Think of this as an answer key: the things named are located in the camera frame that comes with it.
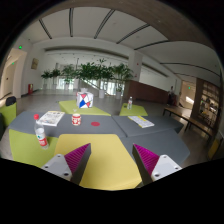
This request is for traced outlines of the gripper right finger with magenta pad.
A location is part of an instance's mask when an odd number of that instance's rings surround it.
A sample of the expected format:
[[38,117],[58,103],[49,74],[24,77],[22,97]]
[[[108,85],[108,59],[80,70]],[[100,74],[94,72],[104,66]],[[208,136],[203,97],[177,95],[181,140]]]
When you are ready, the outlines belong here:
[[181,167],[168,155],[157,155],[134,144],[132,154],[136,161],[143,185],[147,185],[181,170]]

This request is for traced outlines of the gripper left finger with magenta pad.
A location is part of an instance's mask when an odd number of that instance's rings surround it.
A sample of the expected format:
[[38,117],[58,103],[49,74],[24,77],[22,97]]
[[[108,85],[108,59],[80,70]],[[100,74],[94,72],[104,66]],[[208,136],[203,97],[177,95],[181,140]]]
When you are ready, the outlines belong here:
[[90,155],[91,144],[88,143],[66,155],[56,154],[42,169],[79,185]]

